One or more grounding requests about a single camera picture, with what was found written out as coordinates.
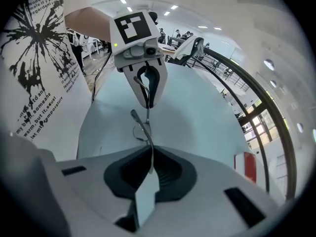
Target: white paper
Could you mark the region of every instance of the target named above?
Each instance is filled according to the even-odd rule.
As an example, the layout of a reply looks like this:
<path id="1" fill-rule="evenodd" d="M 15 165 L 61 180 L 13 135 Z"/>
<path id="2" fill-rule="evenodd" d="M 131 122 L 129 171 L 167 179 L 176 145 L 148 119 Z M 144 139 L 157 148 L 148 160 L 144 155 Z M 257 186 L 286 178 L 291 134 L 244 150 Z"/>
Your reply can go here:
<path id="1" fill-rule="evenodd" d="M 159 178 L 156 170 L 148 173 L 135 194 L 138 224 L 141 227 L 155 209 L 155 196 L 159 188 Z"/>

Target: red object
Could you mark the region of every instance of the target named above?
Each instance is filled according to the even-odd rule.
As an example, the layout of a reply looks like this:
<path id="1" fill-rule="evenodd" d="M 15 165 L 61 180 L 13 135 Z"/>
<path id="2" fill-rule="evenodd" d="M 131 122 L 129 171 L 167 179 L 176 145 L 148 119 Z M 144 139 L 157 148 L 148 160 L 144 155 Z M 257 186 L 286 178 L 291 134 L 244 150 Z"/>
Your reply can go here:
<path id="1" fill-rule="evenodd" d="M 243 152 L 245 159 L 245 176 L 254 183 L 257 181 L 256 157 L 254 154 Z"/>

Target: desk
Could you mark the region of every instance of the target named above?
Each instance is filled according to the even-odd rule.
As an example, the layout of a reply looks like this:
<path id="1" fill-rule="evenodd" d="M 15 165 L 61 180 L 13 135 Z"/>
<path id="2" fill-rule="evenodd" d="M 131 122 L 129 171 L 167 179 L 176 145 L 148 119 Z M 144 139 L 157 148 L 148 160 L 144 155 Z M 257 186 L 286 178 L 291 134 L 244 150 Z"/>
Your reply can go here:
<path id="1" fill-rule="evenodd" d="M 234 167 L 234 155 L 249 151 L 232 109 L 210 81 L 194 70 L 166 63 L 168 81 L 151 109 L 155 145 L 183 150 Z M 87 158 L 145 145 L 133 137 L 135 109 L 143 108 L 123 73 L 113 71 L 101 87 L 82 124 L 78 157 Z"/>
<path id="2" fill-rule="evenodd" d="M 158 44 L 158 46 L 162 49 L 163 53 L 165 55 L 170 55 L 172 56 L 174 54 L 174 52 L 176 51 L 176 49 L 170 45 L 167 45 L 167 44 Z"/>

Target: black cable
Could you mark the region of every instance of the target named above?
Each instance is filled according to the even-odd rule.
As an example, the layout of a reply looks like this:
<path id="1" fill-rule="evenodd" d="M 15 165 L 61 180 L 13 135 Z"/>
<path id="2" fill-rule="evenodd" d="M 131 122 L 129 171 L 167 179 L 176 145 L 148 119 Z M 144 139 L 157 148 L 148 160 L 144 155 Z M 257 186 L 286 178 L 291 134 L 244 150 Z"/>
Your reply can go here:
<path id="1" fill-rule="evenodd" d="M 91 98 L 91 102 L 93 102 L 94 101 L 94 97 L 95 97 L 95 85 L 96 85 L 96 82 L 97 82 L 97 80 L 98 80 L 98 78 L 99 78 L 99 76 L 100 76 L 100 74 L 101 74 L 101 72 L 103 71 L 103 69 L 105 68 L 105 65 L 107 64 L 107 62 L 108 62 L 108 60 L 109 60 L 109 58 L 110 58 L 110 56 L 112 55 L 112 52 L 110 52 L 109 53 L 109 56 L 107 57 L 107 59 L 105 60 L 105 62 L 104 62 L 104 64 L 103 64 L 103 66 L 102 66 L 102 68 L 101 68 L 101 70 L 99 71 L 99 73 L 96 75 L 96 77 L 95 77 L 95 79 L 94 79 L 94 86 L 93 86 L 93 91 L 92 91 L 92 98 Z"/>
<path id="2" fill-rule="evenodd" d="M 98 73 L 95 74 L 94 72 L 96 72 L 96 71 L 98 71 L 98 70 L 99 70 L 99 69 L 94 70 L 92 73 L 86 75 L 86 77 L 87 77 L 87 76 L 95 76 L 95 75 L 97 75 Z"/>

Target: person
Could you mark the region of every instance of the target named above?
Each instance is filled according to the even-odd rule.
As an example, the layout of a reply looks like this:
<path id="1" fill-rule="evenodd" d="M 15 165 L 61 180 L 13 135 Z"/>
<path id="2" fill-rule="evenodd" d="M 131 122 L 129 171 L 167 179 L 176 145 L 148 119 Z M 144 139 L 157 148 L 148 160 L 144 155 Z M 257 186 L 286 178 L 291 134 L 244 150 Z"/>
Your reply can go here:
<path id="1" fill-rule="evenodd" d="M 187 40 L 188 37 L 190 37 L 190 31 L 187 31 L 187 33 L 183 34 L 181 39 Z"/>
<path id="2" fill-rule="evenodd" d="M 108 42 L 108 51 L 107 53 L 112 53 L 112 44 Z"/>
<path id="3" fill-rule="evenodd" d="M 87 74 L 83 69 L 83 63 L 82 63 L 82 46 L 80 45 L 80 42 L 79 42 L 80 34 L 75 33 L 73 30 L 68 28 L 67 35 L 69 38 L 71 49 L 76 57 L 76 60 L 79 64 L 81 72 L 84 76 L 86 76 Z"/>
<path id="4" fill-rule="evenodd" d="M 179 30 L 176 30 L 176 32 L 177 32 L 177 38 L 181 38 L 181 34 L 180 34 L 180 31 Z"/>
<path id="5" fill-rule="evenodd" d="M 12 81 L 0 85 L 11 99 L 3 125 L 54 152 L 56 160 L 74 157 L 91 105 L 66 27 L 111 42 L 110 17 L 88 0 L 21 1 L 0 33 L 0 78 Z"/>
<path id="6" fill-rule="evenodd" d="M 155 13 L 154 11 L 150 11 L 150 12 L 148 12 L 148 14 L 150 15 L 150 17 L 154 21 L 155 25 L 157 25 L 158 24 L 158 15 L 157 15 L 157 13 Z"/>
<path id="7" fill-rule="evenodd" d="M 160 28 L 160 37 L 158 38 L 158 42 L 163 44 L 165 42 L 166 34 L 163 32 L 163 28 Z"/>

